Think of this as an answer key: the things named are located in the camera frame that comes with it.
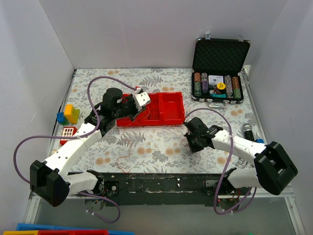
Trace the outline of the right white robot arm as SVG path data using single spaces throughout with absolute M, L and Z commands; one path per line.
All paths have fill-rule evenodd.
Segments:
M 232 168 L 222 177 L 221 188 L 226 194 L 234 194 L 239 188 L 263 188 L 273 195 L 279 195 L 298 174 L 298 169 L 281 144 L 257 143 L 241 137 L 231 137 L 221 127 L 207 127 L 195 117 L 184 124 L 191 152 L 206 147 L 227 151 L 246 160 L 251 168 Z

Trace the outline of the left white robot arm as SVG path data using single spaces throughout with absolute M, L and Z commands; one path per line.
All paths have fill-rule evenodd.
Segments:
M 100 195 L 104 191 L 102 174 L 87 170 L 70 175 L 71 168 L 115 126 L 116 120 L 126 117 L 134 120 L 150 102 L 148 93 L 140 88 L 128 96 L 123 96 L 118 88 L 107 89 L 102 102 L 94 106 L 95 110 L 85 118 L 73 140 L 68 140 L 43 162 L 32 163 L 30 189 L 54 207 L 60 205 L 68 195 L 81 191 Z

